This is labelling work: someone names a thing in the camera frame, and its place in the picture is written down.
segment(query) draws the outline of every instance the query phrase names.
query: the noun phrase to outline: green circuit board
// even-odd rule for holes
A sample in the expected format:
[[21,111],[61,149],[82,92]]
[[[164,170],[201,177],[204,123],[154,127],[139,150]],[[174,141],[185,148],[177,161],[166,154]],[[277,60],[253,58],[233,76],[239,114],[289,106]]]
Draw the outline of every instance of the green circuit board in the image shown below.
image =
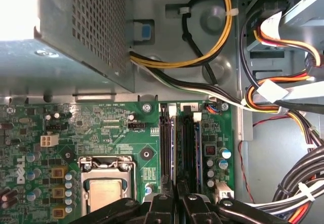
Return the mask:
[[[211,115],[203,108],[204,101],[195,103],[202,112],[202,146],[217,146],[217,142],[222,141],[223,146],[232,151],[230,109]],[[176,105],[177,116],[181,116],[181,103]],[[54,118],[55,113],[60,114],[58,119]],[[134,115],[136,122],[145,125],[130,127],[129,115]],[[3,105],[0,106],[0,118],[0,190],[10,188],[18,192],[15,196],[18,203],[0,209],[1,224],[65,224],[81,217],[82,186],[78,159],[82,156],[131,156],[136,162],[133,169],[136,179],[132,178],[132,184],[136,182],[133,189],[137,189],[137,200],[142,201],[148,184],[154,193],[160,191],[159,102]],[[59,143],[42,147],[41,136],[49,131],[59,134]],[[143,150],[147,152],[147,149],[150,153],[148,158],[143,157]],[[211,157],[215,162],[215,178],[226,181],[233,189],[232,159],[228,160],[226,171],[217,169],[217,149],[219,147]],[[207,157],[203,149],[201,152],[205,162]],[[53,178],[52,170],[56,168],[75,173],[73,211],[62,219],[53,217],[53,209],[64,209],[65,197],[54,199],[53,189],[64,188],[67,181],[64,177]],[[29,180],[35,170],[39,176]],[[28,197],[34,190],[38,190],[39,196],[31,201]],[[212,191],[206,185],[202,193],[212,198]]]

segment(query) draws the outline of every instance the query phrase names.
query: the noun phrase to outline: ram slot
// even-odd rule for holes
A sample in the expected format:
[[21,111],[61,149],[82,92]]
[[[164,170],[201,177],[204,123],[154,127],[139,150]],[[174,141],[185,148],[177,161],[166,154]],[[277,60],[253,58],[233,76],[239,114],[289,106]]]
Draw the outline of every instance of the ram slot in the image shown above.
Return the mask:
[[184,116],[182,122],[182,167],[184,176],[188,180],[191,193],[196,191],[196,151],[195,151],[195,129],[192,116]]
[[171,122],[166,104],[160,105],[160,165],[161,176],[171,175]]
[[195,123],[195,150],[196,150],[196,179],[197,193],[201,194],[203,191],[203,146],[201,144],[201,122]]
[[177,169],[178,169],[178,158],[177,158],[177,128],[176,128],[176,117],[171,117],[171,180],[173,184],[176,184]]

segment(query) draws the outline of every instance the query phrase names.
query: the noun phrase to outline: motherboard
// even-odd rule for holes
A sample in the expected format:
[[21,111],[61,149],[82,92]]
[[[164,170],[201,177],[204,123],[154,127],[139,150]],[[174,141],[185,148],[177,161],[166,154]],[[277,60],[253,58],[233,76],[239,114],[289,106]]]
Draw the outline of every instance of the motherboard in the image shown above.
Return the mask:
[[3,224],[64,224],[124,197],[142,202],[163,175],[213,202],[218,186],[234,189],[228,105],[3,105],[0,118]]

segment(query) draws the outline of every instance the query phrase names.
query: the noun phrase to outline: cable tie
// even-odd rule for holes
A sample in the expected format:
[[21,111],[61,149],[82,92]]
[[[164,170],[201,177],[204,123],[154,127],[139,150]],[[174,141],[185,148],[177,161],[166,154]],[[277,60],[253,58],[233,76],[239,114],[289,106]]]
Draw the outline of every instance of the cable tie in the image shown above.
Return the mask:
[[231,9],[226,12],[226,15],[228,16],[237,16],[238,15],[238,8]]
[[314,148],[316,148],[316,146],[314,144],[307,144],[306,148],[307,149],[314,149]]
[[275,114],[287,115],[288,112],[289,112],[288,108],[280,106],[278,112],[276,112]]
[[286,190],[281,183],[278,184],[278,189],[283,192],[285,195],[291,197],[293,194],[291,192],[289,192],[288,190]]
[[246,106],[247,105],[247,101],[245,100],[245,98],[242,99],[241,105],[243,105],[243,106]]
[[184,15],[184,14],[191,14],[191,9],[190,7],[181,7],[179,9],[179,14]]
[[298,188],[299,188],[300,192],[302,192],[305,196],[307,196],[307,198],[308,198],[311,202],[314,202],[314,201],[315,201],[314,196],[312,195],[311,191],[309,190],[309,188],[307,187],[306,184],[300,182],[300,183],[298,184]]

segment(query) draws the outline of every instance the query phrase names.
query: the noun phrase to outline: white wire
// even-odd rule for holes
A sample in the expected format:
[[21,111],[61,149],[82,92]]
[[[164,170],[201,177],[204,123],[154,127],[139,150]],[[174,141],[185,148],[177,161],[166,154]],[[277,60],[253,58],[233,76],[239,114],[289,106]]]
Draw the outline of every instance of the white wire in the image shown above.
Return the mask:
[[225,101],[229,104],[232,104],[234,106],[237,106],[241,109],[244,109],[244,110],[248,110],[248,111],[257,111],[255,109],[252,109],[252,108],[249,108],[249,107],[246,107],[246,106],[243,106],[239,103],[236,103],[236,102],[233,102],[231,100],[229,100],[228,98],[224,97],[223,95],[220,95],[218,93],[215,93],[215,92],[212,92],[212,91],[207,91],[207,90],[201,90],[201,89],[195,89],[195,88],[188,88],[188,87],[182,87],[182,86],[174,86],[174,85],[171,85],[169,83],[167,83],[166,81],[162,80],[160,77],[158,77],[156,74],[154,74],[152,71],[150,71],[148,68],[146,68],[145,66],[141,65],[141,64],[138,64],[136,63],[135,61],[131,60],[133,64],[135,64],[136,66],[140,67],[141,69],[145,70],[146,72],[148,72],[150,75],[152,75],[154,78],[156,78],[158,81],[160,81],[162,84],[168,86],[168,87],[171,87],[171,88],[178,88],[178,89],[181,89],[181,90],[184,90],[184,91],[191,91],[191,92],[197,92],[197,93],[202,93],[202,94],[207,94],[207,95],[210,95],[212,97],[216,97],[217,99],[220,99],[222,101]]
[[[324,194],[324,190],[318,192],[316,195],[313,195],[315,198],[318,197],[318,196],[321,196],[322,194]],[[295,205],[292,205],[292,206],[289,206],[288,208],[286,209],[283,209],[283,210],[278,210],[278,211],[275,211],[275,212],[269,212],[269,214],[272,214],[272,215],[279,215],[279,214],[282,214],[282,213],[287,213],[287,212],[290,212],[292,210],[295,210],[297,209],[298,207],[306,204],[307,202],[309,201],[309,199],[306,199],[306,200],[303,200]]]
[[[316,191],[317,189],[319,189],[320,187],[322,187],[323,185],[324,185],[324,180],[320,180],[320,181],[314,183],[311,187],[309,187],[309,191],[312,193],[312,192]],[[319,193],[317,193],[316,195],[313,195],[313,196],[314,196],[314,197],[318,197],[318,196],[321,195],[321,194],[319,194]],[[284,204],[284,203],[286,203],[286,202],[294,201],[294,200],[297,200],[297,199],[299,199],[299,198],[301,198],[301,197],[304,197],[304,196],[305,196],[304,193],[299,193],[299,194],[297,194],[297,195],[295,195],[295,196],[292,196],[292,197],[290,197],[290,198],[288,198],[288,199],[284,199],[284,200],[280,200],[280,201],[276,201],[276,202],[270,202],[270,203],[265,203],[265,204],[250,204],[250,203],[247,203],[247,204],[250,205],[250,206],[252,206],[252,207],[266,207],[267,205],[273,205],[273,204]],[[299,202],[297,207],[303,205],[303,204],[300,204],[300,203],[302,203],[302,202],[303,202],[303,201]]]

